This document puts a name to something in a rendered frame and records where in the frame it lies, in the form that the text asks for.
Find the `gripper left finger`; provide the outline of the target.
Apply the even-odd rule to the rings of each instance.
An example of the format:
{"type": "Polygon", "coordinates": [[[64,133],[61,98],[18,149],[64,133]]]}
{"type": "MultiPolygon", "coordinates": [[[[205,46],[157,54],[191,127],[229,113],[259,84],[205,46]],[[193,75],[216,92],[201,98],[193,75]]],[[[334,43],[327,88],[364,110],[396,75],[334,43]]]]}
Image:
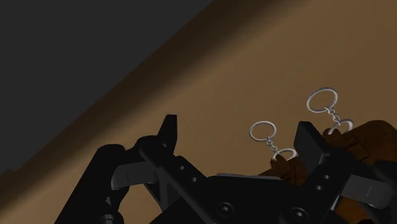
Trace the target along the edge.
{"type": "Polygon", "coordinates": [[[162,210],[150,224],[205,224],[141,155],[141,149],[153,148],[155,158],[166,160],[177,139],[177,116],[166,115],[158,134],[139,138],[128,150],[120,144],[101,146],[54,224],[130,224],[119,208],[133,185],[144,185],[162,210]]]}

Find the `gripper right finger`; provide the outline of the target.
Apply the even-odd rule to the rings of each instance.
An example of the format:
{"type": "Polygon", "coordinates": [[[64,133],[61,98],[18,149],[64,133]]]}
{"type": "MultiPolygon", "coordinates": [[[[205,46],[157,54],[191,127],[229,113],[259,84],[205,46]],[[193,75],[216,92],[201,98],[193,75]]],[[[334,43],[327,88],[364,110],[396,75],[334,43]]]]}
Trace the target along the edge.
{"type": "Polygon", "coordinates": [[[294,147],[309,173],[293,199],[294,222],[347,224],[331,209],[345,197],[359,202],[374,224],[397,224],[397,160],[379,153],[365,164],[328,144],[310,122],[298,124],[294,147]]]}

